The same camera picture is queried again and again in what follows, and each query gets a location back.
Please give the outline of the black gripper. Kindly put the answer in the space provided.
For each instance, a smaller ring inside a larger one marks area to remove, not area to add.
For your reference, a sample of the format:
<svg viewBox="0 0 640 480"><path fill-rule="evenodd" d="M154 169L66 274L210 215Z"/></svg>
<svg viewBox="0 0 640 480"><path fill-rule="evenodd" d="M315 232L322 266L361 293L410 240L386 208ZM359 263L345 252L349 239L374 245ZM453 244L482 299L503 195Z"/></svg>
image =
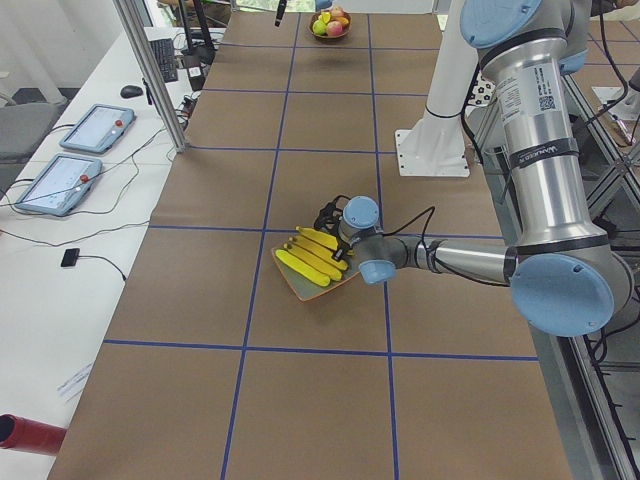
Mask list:
<svg viewBox="0 0 640 480"><path fill-rule="evenodd" d="M275 26L280 26L281 22L283 20L284 14L286 12L286 7L287 7L287 0L279 0L278 1L278 5L277 5L277 9L276 9L276 15L275 15L275 19L274 19L274 25Z"/></svg>
<svg viewBox="0 0 640 480"><path fill-rule="evenodd" d="M332 255L335 261L346 260L347 258L355 256L355 245L358 243L358 236L344 239L340 235L337 235L336 242L337 246L333 250Z"/></svg>

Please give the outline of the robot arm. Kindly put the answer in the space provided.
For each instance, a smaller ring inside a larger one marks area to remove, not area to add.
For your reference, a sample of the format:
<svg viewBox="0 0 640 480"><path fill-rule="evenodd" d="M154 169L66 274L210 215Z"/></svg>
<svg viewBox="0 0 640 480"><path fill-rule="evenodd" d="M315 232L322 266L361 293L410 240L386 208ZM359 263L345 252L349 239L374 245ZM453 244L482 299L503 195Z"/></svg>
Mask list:
<svg viewBox="0 0 640 480"><path fill-rule="evenodd" d="M401 239L357 196L333 232L365 282L409 267L504 286L532 326L559 337L596 332L629 302L631 270L591 221L561 85L585 63L590 13L587 1L452 4L446 35L474 50L464 80L482 75L496 88L521 234L513 246Z"/></svg>

